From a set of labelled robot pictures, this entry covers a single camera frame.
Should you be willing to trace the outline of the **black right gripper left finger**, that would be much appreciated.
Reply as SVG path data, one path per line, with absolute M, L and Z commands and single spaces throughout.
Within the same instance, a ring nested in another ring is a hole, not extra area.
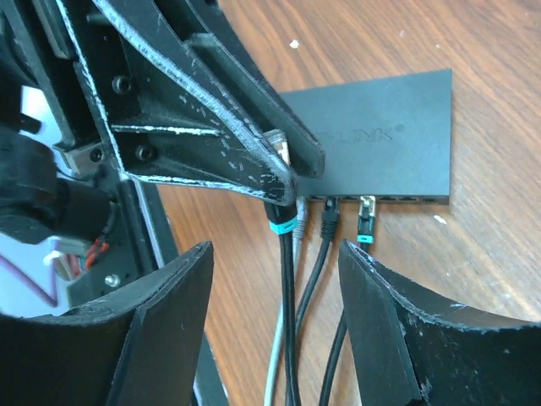
M 202 242 L 63 315 L 3 315 L 2 404 L 190 404 L 213 266 Z

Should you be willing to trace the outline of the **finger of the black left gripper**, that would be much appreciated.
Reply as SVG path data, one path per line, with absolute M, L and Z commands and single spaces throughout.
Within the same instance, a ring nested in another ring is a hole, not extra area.
M 160 11 L 261 131 L 286 133 L 297 174 L 320 177 L 325 155 L 319 141 L 260 72 L 218 3 L 164 0 Z

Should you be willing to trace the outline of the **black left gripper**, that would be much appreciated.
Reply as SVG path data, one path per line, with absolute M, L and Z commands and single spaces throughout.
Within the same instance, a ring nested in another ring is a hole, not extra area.
M 17 69 L 37 86 L 68 153 L 101 141 L 120 178 L 227 189 L 285 206 L 296 175 L 161 1 L 3 1 Z

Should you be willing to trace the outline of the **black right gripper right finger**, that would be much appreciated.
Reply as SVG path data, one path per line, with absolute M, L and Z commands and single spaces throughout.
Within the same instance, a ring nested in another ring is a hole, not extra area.
M 341 290 L 364 405 L 538 405 L 540 325 L 448 299 L 382 265 L 350 241 Z

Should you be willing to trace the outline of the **black cable teal band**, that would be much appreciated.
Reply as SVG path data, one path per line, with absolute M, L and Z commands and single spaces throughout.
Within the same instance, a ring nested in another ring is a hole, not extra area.
M 369 246 L 374 242 L 374 221 L 375 221 L 376 199 L 372 195 L 360 197 L 358 211 L 358 247 L 366 254 L 369 253 Z M 358 292 L 353 293 L 353 279 L 351 275 L 345 278 L 345 285 L 342 286 L 342 299 L 344 308 L 337 325 L 336 333 L 331 345 L 331 350 L 325 367 L 325 374 L 320 389 L 319 405 L 328 405 L 331 398 L 331 389 L 336 374 L 336 367 L 342 350 L 344 338 L 347 333 L 347 322 L 352 320 L 355 299 L 358 299 Z

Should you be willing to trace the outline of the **black network switch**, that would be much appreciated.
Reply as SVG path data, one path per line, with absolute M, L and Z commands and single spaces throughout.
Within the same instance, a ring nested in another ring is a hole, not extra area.
M 307 198 L 448 204 L 449 69 L 282 93 L 325 153 L 320 178 L 300 177 Z

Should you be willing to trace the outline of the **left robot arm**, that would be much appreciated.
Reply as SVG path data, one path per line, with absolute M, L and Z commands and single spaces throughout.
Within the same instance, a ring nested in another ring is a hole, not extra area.
M 215 1 L 1 4 L 1 229 L 98 243 L 87 266 L 146 273 L 136 184 L 226 189 L 279 207 L 320 143 Z

